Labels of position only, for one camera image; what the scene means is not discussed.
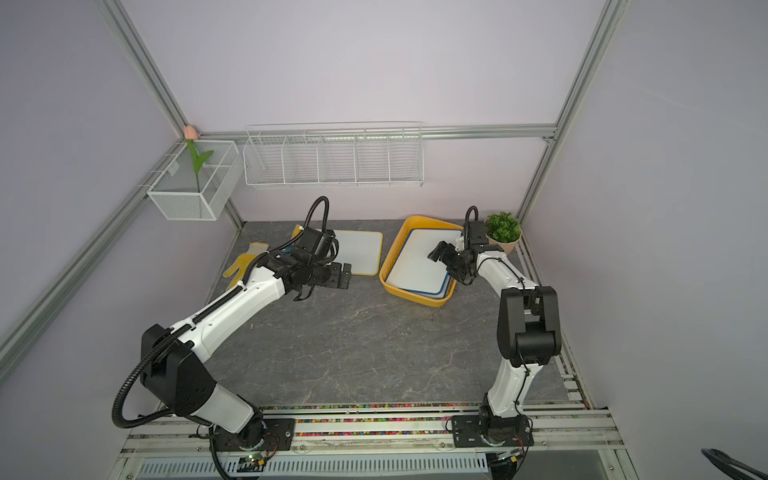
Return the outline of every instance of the green leaf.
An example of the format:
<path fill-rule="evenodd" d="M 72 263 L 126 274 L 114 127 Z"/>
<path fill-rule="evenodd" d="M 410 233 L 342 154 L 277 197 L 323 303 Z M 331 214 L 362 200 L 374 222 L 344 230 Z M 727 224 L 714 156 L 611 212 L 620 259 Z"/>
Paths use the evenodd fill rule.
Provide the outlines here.
<path fill-rule="evenodd" d="M 187 149 L 190 151 L 190 155 L 192 155 L 192 161 L 194 162 L 197 159 L 197 147 L 194 146 L 194 142 L 192 140 L 187 140 Z"/>
<path fill-rule="evenodd" d="M 193 157 L 192 160 L 192 168 L 194 169 L 194 174 L 197 175 L 200 173 L 200 169 L 202 168 L 203 164 L 206 160 L 214 153 L 213 150 L 204 151 L 202 154 L 198 155 L 197 158 Z"/>

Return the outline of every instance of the potted plant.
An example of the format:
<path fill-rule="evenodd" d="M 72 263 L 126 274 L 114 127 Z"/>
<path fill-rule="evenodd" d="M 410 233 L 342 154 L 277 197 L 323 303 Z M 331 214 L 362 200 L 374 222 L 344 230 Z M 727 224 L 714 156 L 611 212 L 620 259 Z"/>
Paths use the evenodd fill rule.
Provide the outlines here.
<path fill-rule="evenodd" d="M 522 230 L 520 222 L 509 212 L 499 212 L 488 215 L 485 220 L 488 241 L 495 245 L 501 245 L 504 253 L 510 254 L 520 240 Z"/>

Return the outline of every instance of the yellow tray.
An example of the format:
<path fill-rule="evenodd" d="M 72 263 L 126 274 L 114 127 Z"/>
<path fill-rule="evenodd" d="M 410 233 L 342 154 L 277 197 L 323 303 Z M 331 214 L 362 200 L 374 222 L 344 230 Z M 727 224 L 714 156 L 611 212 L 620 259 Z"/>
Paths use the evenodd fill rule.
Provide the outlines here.
<path fill-rule="evenodd" d="M 406 300 L 411 300 L 412 302 L 421 303 L 422 305 L 426 306 L 443 306 L 443 304 L 447 302 L 449 298 L 451 298 L 451 295 L 453 295 L 453 289 L 456 287 L 456 280 L 452 278 L 451 283 L 448 285 L 448 292 L 446 293 L 445 298 L 441 299 L 429 298 L 427 296 L 409 292 L 407 290 L 397 288 L 396 286 L 389 285 L 386 282 L 386 279 L 389 276 L 389 272 L 392 271 L 392 267 L 395 265 L 395 260 L 397 260 L 397 256 L 400 254 L 400 250 L 408 238 L 408 234 L 411 233 L 411 230 L 415 228 L 449 228 L 462 230 L 460 225 L 454 225 L 453 223 L 436 220 L 434 218 L 422 217 L 421 215 L 408 217 L 408 219 L 400 228 L 400 231 L 397 233 L 397 237 L 395 237 L 395 241 L 392 243 L 392 247 L 389 249 L 389 253 L 387 253 L 386 258 L 384 259 L 384 264 L 379 271 L 379 280 L 381 280 L 381 283 L 384 286 L 384 290 L 390 292 L 392 295 L 399 296 L 400 298 L 404 298 Z"/>

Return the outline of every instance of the black cable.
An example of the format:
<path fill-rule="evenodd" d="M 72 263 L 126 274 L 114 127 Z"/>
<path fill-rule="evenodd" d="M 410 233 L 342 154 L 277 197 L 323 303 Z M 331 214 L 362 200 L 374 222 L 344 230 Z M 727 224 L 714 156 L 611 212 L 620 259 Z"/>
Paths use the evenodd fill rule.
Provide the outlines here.
<path fill-rule="evenodd" d="M 525 281 L 523 280 L 523 277 L 519 276 L 512 268 L 510 268 L 509 265 L 507 265 L 507 263 L 504 260 L 502 260 L 502 259 L 500 259 L 498 257 L 486 257 L 486 258 L 482 259 L 482 262 L 480 262 L 480 264 L 478 265 L 478 268 L 477 268 L 478 272 L 480 271 L 480 267 L 482 266 L 483 263 L 485 263 L 486 260 L 496 260 L 497 262 L 499 262 L 502 265 L 506 266 L 507 270 L 512 272 L 512 275 L 514 275 L 515 278 L 518 279 L 518 283 L 520 283 L 520 285 L 523 288 L 525 288 Z"/>
<path fill-rule="evenodd" d="M 208 439 L 210 440 L 210 456 L 214 459 L 214 468 L 217 472 L 219 472 L 219 475 L 221 475 L 221 478 L 224 480 L 234 480 L 234 478 L 230 477 L 227 471 L 224 470 L 224 467 L 221 465 L 221 461 L 219 460 L 219 455 L 216 455 L 216 448 L 214 447 L 215 428 L 215 425 L 211 425 L 208 429 Z"/>
<path fill-rule="evenodd" d="M 719 469 L 722 473 L 728 475 L 731 478 L 735 478 L 736 480 L 753 480 L 752 477 L 734 468 L 738 467 L 742 470 L 746 470 L 758 478 L 768 480 L 768 475 L 765 473 L 761 472 L 760 470 L 756 470 L 747 464 L 739 462 L 738 460 L 734 460 L 725 452 L 717 449 L 701 449 L 701 453 L 707 458 L 707 460 L 712 463 L 712 465 L 717 467 L 717 469 Z"/>
<path fill-rule="evenodd" d="M 475 212 L 475 222 L 478 221 L 478 208 L 472 205 L 464 214 L 464 250 L 469 250 L 469 212 Z"/>
<path fill-rule="evenodd" d="M 518 391 L 518 395 L 515 397 L 515 411 L 518 413 L 518 415 L 522 415 L 520 413 L 520 410 L 518 409 L 518 405 L 519 405 L 520 395 L 522 395 L 523 390 L 525 390 L 525 381 L 528 380 L 528 377 L 531 375 L 531 369 L 529 369 L 528 366 L 525 365 L 525 360 L 523 359 L 522 352 L 518 351 L 518 354 L 520 355 L 520 361 L 522 362 L 522 365 L 525 367 L 525 378 L 523 378 L 523 384 L 520 386 L 520 390 Z M 527 419 L 528 427 L 530 428 L 531 433 L 533 433 L 533 420 L 531 420 L 531 417 L 525 417 L 525 418 Z M 522 458 L 518 461 L 517 472 L 520 471 L 520 468 L 523 465 L 523 461 L 525 460 L 525 457 L 528 456 L 528 449 L 529 448 L 531 448 L 530 445 L 525 449 L 525 452 L 523 453 Z"/>
<path fill-rule="evenodd" d="M 306 215 L 306 220 L 304 220 L 304 225 L 301 230 L 299 230 L 299 233 L 292 239 L 288 240 L 284 244 L 280 245 L 274 250 L 282 250 L 283 248 L 287 248 L 290 245 L 293 245 L 294 242 L 296 242 L 301 236 L 304 234 L 304 230 L 310 225 L 310 220 L 312 220 L 312 215 L 315 213 L 315 209 L 318 205 L 320 205 L 320 202 L 325 202 L 325 211 L 323 212 L 323 226 L 320 228 L 320 230 L 325 233 L 326 232 L 326 225 L 328 224 L 328 210 L 330 209 L 330 202 L 328 201 L 328 197 L 325 195 L 321 197 L 317 197 L 317 200 L 312 203 L 312 206 L 310 207 L 309 213 Z"/>
<path fill-rule="evenodd" d="M 211 313 L 213 313 L 216 309 L 218 309 L 220 306 L 224 305 L 226 302 L 230 301 L 230 299 L 240 293 L 240 291 L 243 290 L 243 287 L 240 285 L 235 286 L 230 292 L 222 296 L 220 299 L 216 300 L 215 302 L 211 303 L 209 306 L 205 307 L 205 310 L 198 313 L 197 315 L 192 317 L 192 322 L 197 325 L 198 323 L 202 322 L 203 319 L 207 316 L 209 316 Z"/>
<path fill-rule="evenodd" d="M 153 420 L 157 420 L 161 417 L 165 417 L 166 415 L 173 413 L 171 409 L 162 409 L 144 417 L 128 420 L 123 417 L 123 405 L 125 404 L 125 399 L 128 397 L 128 392 L 131 391 L 131 387 L 134 386 L 134 383 L 136 383 L 136 380 L 138 380 L 139 375 L 141 375 L 144 369 L 146 369 L 147 366 L 154 362 L 154 360 L 156 360 L 157 357 L 165 351 L 165 349 L 167 349 L 173 342 L 175 342 L 177 338 L 179 338 L 184 332 L 191 328 L 192 326 L 189 323 L 182 325 L 180 329 L 174 331 L 169 336 L 161 340 L 157 345 L 155 345 L 154 348 L 150 350 L 150 352 L 145 355 L 143 359 L 141 359 L 138 365 L 134 367 L 134 369 L 131 371 L 131 374 L 128 375 L 128 377 L 125 379 L 125 382 L 123 382 L 120 390 L 118 390 L 118 394 L 114 397 L 114 402 L 112 403 L 112 423 L 114 423 L 115 426 L 120 429 L 132 429 L 133 427 L 144 425 L 145 423 L 152 422 Z"/>

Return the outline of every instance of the flower pot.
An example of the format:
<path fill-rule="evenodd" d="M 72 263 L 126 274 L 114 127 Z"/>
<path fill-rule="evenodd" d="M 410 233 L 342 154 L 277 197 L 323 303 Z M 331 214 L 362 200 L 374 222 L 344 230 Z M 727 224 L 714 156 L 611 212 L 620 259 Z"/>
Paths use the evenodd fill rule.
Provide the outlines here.
<path fill-rule="evenodd" d="M 486 236 L 486 237 L 488 237 L 488 242 L 489 242 L 491 245 L 500 245 L 500 246 L 502 247 L 502 250 L 504 250 L 504 253 L 506 253 L 507 255 L 509 255 L 509 254 L 510 254 L 510 253 L 512 253 L 512 251 L 515 249 L 515 246 L 516 246 L 516 245 L 518 244 L 518 242 L 520 241 L 520 237 L 522 237 L 522 236 L 523 236 L 523 233 L 522 233 L 522 230 L 520 230 L 520 237 L 518 237 L 518 239 L 517 239 L 517 240 L 515 240 L 514 242 L 509 242 L 509 243 L 502 243 L 502 242 L 497 242 L 496 240 L 493 240 L 493 239 L 492 239 L 491 237 L 489 237 L 488 235 L 485 235 L 485 236 Z"/>

